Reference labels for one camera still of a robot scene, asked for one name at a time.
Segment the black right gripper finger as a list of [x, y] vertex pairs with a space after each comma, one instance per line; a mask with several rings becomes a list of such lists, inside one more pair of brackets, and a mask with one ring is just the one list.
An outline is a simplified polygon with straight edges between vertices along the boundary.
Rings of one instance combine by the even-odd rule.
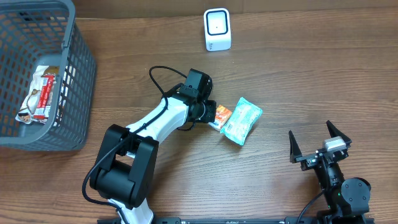
[[290, 162], [296, 163], [297, 159], [299, 157], [302, 157], [302, 153], [292, 131], [289, 131], [289, 141], [290, 141]]
[[347, 135], [343, 134], [338, 128], [336, 128], [335, 125], [330, 120], [326, 122], [326, 126], [332, 138], [341, 137], [342, 140], [344, 140], [344, 142], [346, 143], [346, 145], [351, 144], [351, 139]]

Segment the orange tissue pack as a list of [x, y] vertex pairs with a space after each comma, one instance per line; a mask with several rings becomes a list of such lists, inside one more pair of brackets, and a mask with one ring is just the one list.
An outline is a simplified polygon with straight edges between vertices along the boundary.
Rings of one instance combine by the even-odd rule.
[[221, 128], [227, 123], [233, 112], [223, 105], [219, 105], [216, 109], [215, 120], [208, 123], [212, 128], [220, 131]]

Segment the teal wet wipes pack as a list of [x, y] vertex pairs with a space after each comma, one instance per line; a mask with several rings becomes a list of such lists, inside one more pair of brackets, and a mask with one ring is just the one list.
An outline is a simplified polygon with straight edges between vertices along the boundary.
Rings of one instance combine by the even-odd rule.
[[231, 117], [221, 128], [220, 133], [243, 146], [251, 128], [261, 115], [260, 107], [240, 97]]

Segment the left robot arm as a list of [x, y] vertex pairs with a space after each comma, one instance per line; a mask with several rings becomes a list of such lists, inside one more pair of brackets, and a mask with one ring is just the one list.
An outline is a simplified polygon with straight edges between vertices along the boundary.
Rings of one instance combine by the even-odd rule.
[[126, 127], [114, 124], [104, 135], [94, 166], [82, 183], [83, 197], [115, 208], [107, 223], [155, 223], [147, 203], [159, 145], [186, 123], [212, 123], [216, 101], [209, 75], [190, 69], [185, 82], [163, 91], [159, 105]]

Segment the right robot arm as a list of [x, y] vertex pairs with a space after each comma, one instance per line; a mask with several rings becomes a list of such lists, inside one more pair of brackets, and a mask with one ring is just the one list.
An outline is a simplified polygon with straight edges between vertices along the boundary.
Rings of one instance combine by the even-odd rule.
[[[314, 170], [321, 188], [295, 219], [296, 223], [373, 223], [366, 218], [369, 212], [371, 184], [360, 177], [345, 179], [338, 162], [348, 157], [352, 140], [336, 128], [331, 121], [326, 122], [330, 138], [324, 140], [315, 153], [304, 156], [293, 132], [289, 131], [290, 162], [299, 163], [303, 171]], [[317, 212], [315, 217], [305, 217], [309, 207], [324, 196], [328, 208]]]

